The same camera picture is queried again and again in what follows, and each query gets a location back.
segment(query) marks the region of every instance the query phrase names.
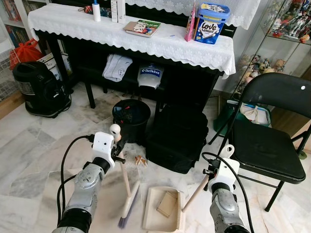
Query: broom bristles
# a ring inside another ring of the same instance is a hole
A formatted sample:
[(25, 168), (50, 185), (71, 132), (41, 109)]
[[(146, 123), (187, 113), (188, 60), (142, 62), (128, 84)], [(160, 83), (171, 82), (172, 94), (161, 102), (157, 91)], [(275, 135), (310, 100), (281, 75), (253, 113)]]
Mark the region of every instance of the broom bristles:
[(134, 199), (133, 199), (132, 204), (131, 204), (131, 207), (130, 207), (128, 213), (127, 213), (127, 216), (126, 216), (125, 218), (123, 218), (123, 217), (120, 218), (120, 221), (119, 221), (119, 223), (118, 223), (118, 227), (119, 227), (120, 229), (124, 229), (125, 226), (126, 226), (126, 224), (127, 224), (127, 221), (128, 221), (128, 219), (129, 219), (129, 217), (130, 217), (130, 215), (131, 215), (131, 212), (132, 212), (132, 208), (133, 208), (134, 203), (135, 203), (135, 201), (136, 201), (137, 193), (138, 193), (138, 190), (137, 190), (137, 192), (136, 192), (136, 194), (135, 194), (135, 196), (134, 196)]

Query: white bottle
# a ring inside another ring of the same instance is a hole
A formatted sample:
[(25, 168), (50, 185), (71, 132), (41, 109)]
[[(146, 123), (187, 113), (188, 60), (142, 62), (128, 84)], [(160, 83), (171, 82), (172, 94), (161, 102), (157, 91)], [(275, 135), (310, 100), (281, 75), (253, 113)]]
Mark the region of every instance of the white bottle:
[(101, 10), (99, 8), (99, 4), (93, 3), (92, 8), (93, 8), (94, 21), (100, 22), (101, 21)]

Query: white lace cloth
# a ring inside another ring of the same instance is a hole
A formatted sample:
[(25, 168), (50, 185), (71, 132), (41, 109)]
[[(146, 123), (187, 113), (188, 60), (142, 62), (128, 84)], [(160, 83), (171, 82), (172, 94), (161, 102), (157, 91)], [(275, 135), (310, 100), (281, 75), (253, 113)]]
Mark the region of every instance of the white lace cloth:
[[(227, 36), (219, 36), (215, 45), (184, 39), (186, 28), (162, 23), (158, 31), (151, 37), (143, 37), (126, 33), (124, 24), (113, 23), (110, 18), (102, 17), (100, 22), (93, 20), (93, 15), (78, 11), (79, 7), (50, 3), (28, 15), (28, 24), (35, 40), (35, 30), (47, 31), (123, 47), (126, 50), (146, 52), (149, 55), (172, 59), (175, 62), (200, 65), (211, 69), (219, 69), (227, 75), (235, 73), (233, 40)], [(138, 18), (127, 17), (127, 21)]]
[[(126, 0), (130, 5), (146, 6), (150, 9), (165, 10), (177, 14), (190, 15), (195, 0)], [(230, 18), (227, 25), (242, 26), (248, 29), (257, 11), (260, 0), (197, 0), (226, 5), (230, 8)]]

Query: white wall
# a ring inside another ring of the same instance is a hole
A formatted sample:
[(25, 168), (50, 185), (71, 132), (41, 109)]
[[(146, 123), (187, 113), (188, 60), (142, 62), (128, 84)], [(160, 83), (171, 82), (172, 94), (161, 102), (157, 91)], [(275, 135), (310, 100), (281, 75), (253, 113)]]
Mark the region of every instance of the white wall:
[[(251, 39), (253, 33), (255, 32), (255, 29), (257, 27), (257, 24), (259, 23), (259, 20), (261, 18), (261, 15), (264, 13), (264, 10), (266, 8), (266, 5), (269, 0), (261, 0), (260, 4), (258, 6), (257, 12), (253, 18), (252, 23), (250, 24), (248, 30), (245, 30), (242, 27), (237, 27), (235, 34), (233, 36), (233, 49), (234, 49), (234, 57), (235, 57), (235, 64), (238, 63), (245, 47), (247, 46), (249, 40)], [(214, 89), (223, 91), (225, 84), (228, 79), (222, 80), (220, 77), (215, 84)]]

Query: black cable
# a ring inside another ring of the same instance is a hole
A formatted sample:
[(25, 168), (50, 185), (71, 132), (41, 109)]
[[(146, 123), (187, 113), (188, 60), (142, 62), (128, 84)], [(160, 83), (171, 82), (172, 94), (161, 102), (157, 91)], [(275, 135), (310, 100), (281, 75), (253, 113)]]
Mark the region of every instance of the black cable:
[(69, 99), (70, 99), (70, 104), (69, 104), (69, 106), (68, 106), (66, 109), (64, 109), (62, 112), (67, 111), (67, 110), (71, 107), (71, 102), (72, 102), (71, 94), (69, 94)]
[[(62, 160), (62, 163), (61, 163), (61, 166), (60, 166), (60, 179), (61, 179), (61, 185), (62, 185), (62, 186), (64, 186), (64, 163), (65, 163), (65, 159), (66, 159), (67, 154), (68, 154), (70, 148), (72, 147), (72, 145), (73, 145), (76, 141), (78, 141), (79, 139), (81, 139), (81, 138), (89, 139), (90, 136), (84, 135), (84, 136), (80, 136), (80, 137), (77, 137), (76, 139), (74, 139), (74, 140), (70, 143), (70, 145), (68, 146), (68, 148), (67, 148), (67, 150), (66, 150), (66, 152), (65, 152), (65, 154), (64, 154), (64, 157), (63, 157), (63, 160)], [(63, 213), (64, 210), (65, 210), (65, 207), (66, 207), (65, 189), (64, 189), (64, 188), (62, 188), (62, 201), (63, 201), (63, 205), (62, 205), (62, 206), (63, 206), (63, 208), (62, 208), (62, 213)]]
[(235, 176), (235, 178), (237, 179), (240, 187), (241, 187), (241, 190), (243, 192), (243, 196), (244, 196), (244, 199), (245, 199), (245, 205), (246, 205), (246, 211), (247, 211), (247, 218), (248, 218), (248, 223), (249, 223), (249, 227), (251, 229), (251, 233), (254, 233), (254, 228), (253, 228), (253, 224), (252, 224), (252, 218), (251, 218), (251, 212), (249, 210), (249, 204), (248, 204), (248, 199), (247, 199), (247, 195), (246, 195), (246, 192), (245, 192), (245, 189), (244, 189), (244, 186), (241, 182), (241, 180), (239, 179), (237, 173), (234, 171), (234, 169), (232, 168), (232, 166), (230, 166), (230, 164), (224, 160), (222, 157), (216, 155), (216, 154), (213, 154), (213, 153), (210, 153), (210, 152), (203, 152), (202, 153), (202, 157), (209, 162), (209, 159), (206, 158), (204, 155), (205, 154), (208, 154), (208, 155), (212, 155), (214, 157), (216, 157), (217, 159), (221, 160), (224, 164), (226, 164), (228, 166), (228, 168), (232, 171), (233, 175)]
[(58, 190), (57, 190), (57, 198), (56, 198), (56, 201), (57, 201), (57, 215), (58, 215), (58, 217), (57, 217), (57, 225), (60, 223), (60, 220), (61, 220), (61, 218), (62, 218), (62, 213), (61, 213), (61, 210), (60, 210), (60, 199), (59, 199), (59, 197), (60, 197), (60, 191), (61, 191), (61, 190), (65, 190), (64, 185), (65, 185), (68, 181), (72, 180), (72, 179), (75, 178), (75, 177), (76, 177), (76, 175), (71, 176), (70, 178), (66, 179), (66, 180), (64, 181), (63, 184), (60, 184), (60, 186), (59, 186), (59, 188), (58, 188)]

